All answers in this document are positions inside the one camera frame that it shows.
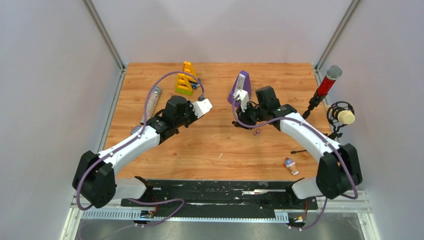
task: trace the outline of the wooden tabletop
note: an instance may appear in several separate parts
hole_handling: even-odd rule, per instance
[[[130,135],[131,129],[140,123],[148,90],[164,74],[181,70],[182,63],[131,63],[117,102],[108,133],[106,148],[119,143]],[[290,104],[302,114],[309,99],[317,89],[313,68],[309,63],[193,63],[202,80],[205,97],[213,105],[212,110],[189,128],[181,127],[180,133],[161,145],[152,148],[128,164],[119,177],[141,176],[146,179],[203,179],[203,180],[283,180],[293,181],[314,177],[318,164],[302,146],[288,135],[267,125],[246,130],[232,125],[231,105],[227,102],[231,88],[241,70],[250,75],[252,101],[254,91],[271,86],[280,103]],[[177,76],[171,75],[159,86],[162,95],[155,109],[157,112],[175,92]],[[196,101],[201,89],[192,96]],[[323,133],[330,133],[322,104],[312,111],[307,121]],[[293,176],[284,167],[286,157],[296,162],[299,174]]]

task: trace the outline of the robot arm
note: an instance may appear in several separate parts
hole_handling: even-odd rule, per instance
[[[318,162],[316,177],[298,180],[286,189],[287,192],[293,194],[293,201],[320,195],[334,199],[352,188],[334,151],[342,156],[355,185],[362,182],[355,147],[351,144],[340,145],[340,143],[328,138],[306,122],[292,106],[289,104],[280,105],[272,87],[262,87],[255,93],[258,99],[256,106],[253,106],[249,99],[246,99],[248,96],[244,90],[238,90],[234,93],[235,100],[240,101],[240,107],[236,111],[237,117],[245,125],[238,122],[233,122],[233,124],[236,127],[250,129],[246,125],[254,126],[257,122],[280,118],[280,120],[269,122],[269,124],[295,139]]]
[[[119,171],[145,151],[154,148],[178,134],[181,126],[189,127],[208,113],[212,105],[208,99],[190,102],[182,96],[172,96],[165,109],[160,110],[137,132],[115,146],[94,154],[87,151],[81,156],[72,186],[77,189],[87,169],[101,161],[82,183],[81,194],[96,208],[112,199],[139,199],[147,187],[141,178],[116,178]]]

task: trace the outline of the green block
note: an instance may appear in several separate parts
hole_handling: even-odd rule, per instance
[[[183,90],[183,89],[180,89],[180,88],[176,88],[175,89],[175,92],[177,92],[177,93],[180,93],[180,94],[185,94],[185,95],[189,95],[189,96],[191,96],[191,95],[193,95],[193,92],[194,91],[187,91],[187,90]]]

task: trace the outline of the yellow block toy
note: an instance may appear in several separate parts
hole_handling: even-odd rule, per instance
[[[176,86],[175,86],[175,92],[180,94],[186,94],[191,96],[193,94],[193,87],[189,82],[189,76],[178,73],[176,76]]]
[[[196,78],[198,77],[192,63],[189,61],[185,61],[182,64],[182,71],[189,73]],[[176,77],[175,92],[191,96],[193,94],[193,90],[198,88],[198,85],[198,82],[191,76],[179,73]]]

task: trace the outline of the white wall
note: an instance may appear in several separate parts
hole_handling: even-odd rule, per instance
[[[0,239],[59,238],[118,78],[82,1],[1,1]]]
[[[343,68],[332,102],[356,121],[342,141],[358,150],[381,239],[422,239],[424,1],[363,0],[326,66]]]
[[[351,0],[93,0],[123,61],[316,63]]]

